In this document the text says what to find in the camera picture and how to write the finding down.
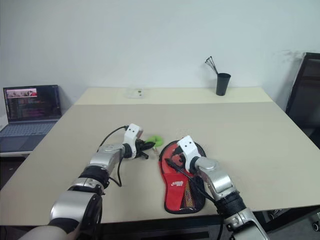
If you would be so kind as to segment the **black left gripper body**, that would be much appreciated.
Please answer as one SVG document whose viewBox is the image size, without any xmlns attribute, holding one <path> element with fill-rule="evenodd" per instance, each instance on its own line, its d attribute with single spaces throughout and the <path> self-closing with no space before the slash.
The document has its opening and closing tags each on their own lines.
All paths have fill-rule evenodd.
<svg viewBox="0 0 320 240">
<path fill-rule="evenodd" d="M 136 154 L 135 158 L 140 158 L 141 157 L 141 152 L 144 152 L 147 148 L 143 148 L 144 140 L 137 139 L 135 141 L 135 148 L 136 148 Z"/>
</svg>

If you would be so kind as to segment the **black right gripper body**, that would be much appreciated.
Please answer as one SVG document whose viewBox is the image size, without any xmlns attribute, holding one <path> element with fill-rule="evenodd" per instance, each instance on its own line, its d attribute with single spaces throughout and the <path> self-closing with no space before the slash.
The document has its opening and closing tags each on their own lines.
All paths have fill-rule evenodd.
<svg viewBox="0 0 320 240">
<path fill-rule="evenodd" d="M 183 150 L 180 146 L 177 146 L 174 150 L 173 150 L 173 162 L 177 165 L 177 166 L 184 166 L 185 162 L 186 162 L 186 158 L 183 154 Z"/>
</svg>

